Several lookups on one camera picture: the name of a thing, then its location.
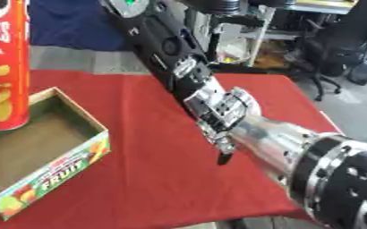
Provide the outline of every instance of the table leg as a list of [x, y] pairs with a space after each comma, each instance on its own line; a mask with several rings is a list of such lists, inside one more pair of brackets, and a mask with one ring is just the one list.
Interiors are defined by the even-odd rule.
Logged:
[[264, 35], [266, 35], [267, 29], [276, 13], [276, 8], [266, 7], [266, 11], [264, 13], [264, 24], [263, 27], [257, 29], [258, 32], [256, 34], [256, 38], [251, 45], [251, 57], [246, 62], [246, 65], [252, 67], [254, 62], [256, 61], [257, 55], [259, 53], [261, 44], [263, 43]]

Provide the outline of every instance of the blue fabric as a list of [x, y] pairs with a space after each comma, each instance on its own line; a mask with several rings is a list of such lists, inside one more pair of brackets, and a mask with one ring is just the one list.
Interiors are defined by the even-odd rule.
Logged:
[[31, 0], [30, 42], [97, 51], [120, 50], [123, 38], [98, 0]]

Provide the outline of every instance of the open cardboard tray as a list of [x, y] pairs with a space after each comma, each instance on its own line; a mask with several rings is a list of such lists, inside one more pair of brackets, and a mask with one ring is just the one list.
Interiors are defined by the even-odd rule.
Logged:
[[30, 96], [30, 121], [0, 131], [0, 215], [14, 216], [109, 150], [108, 130], [62, 91]]

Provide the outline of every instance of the red tablecloth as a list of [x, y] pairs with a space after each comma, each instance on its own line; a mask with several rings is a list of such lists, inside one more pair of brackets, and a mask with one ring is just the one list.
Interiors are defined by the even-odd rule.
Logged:
[[[218, 78], [227, 89], [250, 91], [268, 118], [335, 130], [283, 76]], [[112, 153], [8, 222], [0, 219], [1, 229], [159, 228], [300, 214], [247, 156], [218, 166], [217, 151], [153, 78], [32, 72], [32, 92], [53, 86], [109, 128]]]

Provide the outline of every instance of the silver metal cylinder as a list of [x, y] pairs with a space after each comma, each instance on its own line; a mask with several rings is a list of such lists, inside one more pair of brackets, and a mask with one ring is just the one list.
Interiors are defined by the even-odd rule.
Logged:
[[250, 149], [250, 153], [264, 162], [270, 173], [286, 179], [291, 177], [310, 142], [319, 138], [318, 133], [298, 125], [252, 114], [246, 115], [229, 135], [243, 148]]

